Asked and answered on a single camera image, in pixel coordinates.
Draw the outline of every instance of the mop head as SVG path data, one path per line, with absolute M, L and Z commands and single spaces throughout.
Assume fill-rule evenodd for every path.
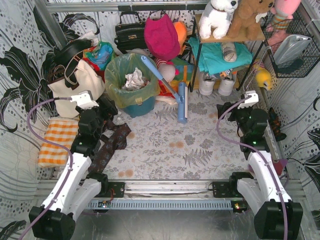
M 179 83 L 178 94 L 182 98 L 182 103 L 178 104 L 178 122 L 186 124 L 188 122 L 188 87 L 185 82 Z

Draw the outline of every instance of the dark brown cloth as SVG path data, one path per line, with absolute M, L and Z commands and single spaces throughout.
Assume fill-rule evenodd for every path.
M 102 135 L 100 138 L 100 140 L 104 142 L 104 145 L 95 155 L 94 160 L 88 169 L 89 173 L 102 173 L 111 157 L 115 154 L 115 151 L 125 149 L 127 146 L 126 138 L 131 132 L 131 129 L 126 123 L 115 125 L 111 120 L 108 120 L 105 126 L 107 129 L 114 131 L 114 133 L 111 137 Z

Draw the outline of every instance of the pink hat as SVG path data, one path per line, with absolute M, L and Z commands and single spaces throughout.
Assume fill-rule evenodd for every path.
M 158 59 L 169 61 L 179 55 L 178 34 L 168 14 L 158 20 L 146 20 L 144 40 L 150 53 Z

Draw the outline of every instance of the orange checkered cloth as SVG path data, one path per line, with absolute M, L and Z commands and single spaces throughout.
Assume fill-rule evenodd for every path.
M 78 133 L 78 121 L 70 118 L 52 117 L 44 139 L 71 148 Z M 41 146 L 38 165 L 40 167 L 64 167 L 68 153 L 61 147 L 44 142 Z

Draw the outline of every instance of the black handbag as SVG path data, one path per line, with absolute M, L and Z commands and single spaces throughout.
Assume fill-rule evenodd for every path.
M 123 15 L 135 15 L 138 18 L 138 22 L 122 24 Z M 115 26 L 116 38 L 114 43 L 117 48 L 126 53 L 126 50 L 132 49 L 147 49 L 145 42 L 145 23 L 141 21 L 139 14 L 136 11 L 124 11 L 120 14 L 120 23 Z

